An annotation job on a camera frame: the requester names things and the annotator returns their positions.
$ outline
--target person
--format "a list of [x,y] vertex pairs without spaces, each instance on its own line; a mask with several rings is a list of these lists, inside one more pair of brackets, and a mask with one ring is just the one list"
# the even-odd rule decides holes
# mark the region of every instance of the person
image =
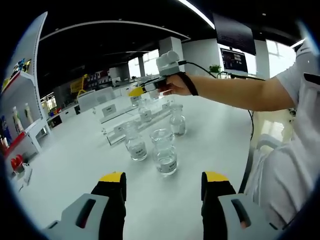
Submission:
[[[319,74],[306,41],[293,66],[266,81],[189,76],[199,96],[219,103],[258,112],[297,109],[291,141],[252,166],[244,191],[278,227],[301,209],[320,170],[320,88],[311,87],[304,73]],[[159,92],[190,95],[178,75],[168,77]]]

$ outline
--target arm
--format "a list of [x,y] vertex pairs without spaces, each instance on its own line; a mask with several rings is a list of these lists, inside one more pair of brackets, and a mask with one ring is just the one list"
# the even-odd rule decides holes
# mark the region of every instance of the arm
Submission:
[[[277,111],[295,106],[288,92],[276,77],[266,81],[253,79],[215,79],[189,76],[199,96],[237,108],[253,111]],[[160,89],[163,95],[190,95],[179,76],[167,79],[167,86]]]

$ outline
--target white tabletop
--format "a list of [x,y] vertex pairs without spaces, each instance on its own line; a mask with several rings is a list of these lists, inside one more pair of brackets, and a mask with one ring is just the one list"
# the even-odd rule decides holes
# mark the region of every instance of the white tabletop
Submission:
[[[40,228],[61,219],[61,212],[100,177],[114,171],[127,178],[125,240],[194,240],[203,238],[201,175],[214,171],[226,175],[239,190],[250,147],[251,121],[246,110],[201,97],[176,96],[183,104],[187,132],[174,140],[178,171],[162,177],[152,158],[149,134],[168,128],[169,116],[143,130],[148,157],[131,160],[124,142],[110,146],[92,111],[60,124],[43,153],[32,161],[29,186],[18,196]],[[121,115],[110,126],[124,121]]]

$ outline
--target hand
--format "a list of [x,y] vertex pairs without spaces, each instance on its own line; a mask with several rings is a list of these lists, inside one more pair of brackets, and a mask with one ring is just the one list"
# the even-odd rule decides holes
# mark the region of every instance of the hand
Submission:
[[158,92],[164,92],[163,95],[178,94],[182,96],[191,95],[184,81],[178,75],[169,76],[166,80],[166,86],[158,89]]

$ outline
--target wrist strap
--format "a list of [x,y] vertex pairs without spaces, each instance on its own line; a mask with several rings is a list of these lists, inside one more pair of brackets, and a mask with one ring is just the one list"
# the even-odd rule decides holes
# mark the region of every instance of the wrist strap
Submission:
[[187,74],[185,72],[178,72],[176,73],[176,75],[178,75],[182,81],[184,82],[184,84],[186,85],[186,87],[189,89],[190,93],[193,96],[198,96],[198,91],[196,89],[196,86],[194,85],[194,83],[191,81],[190,77],[187,76]]

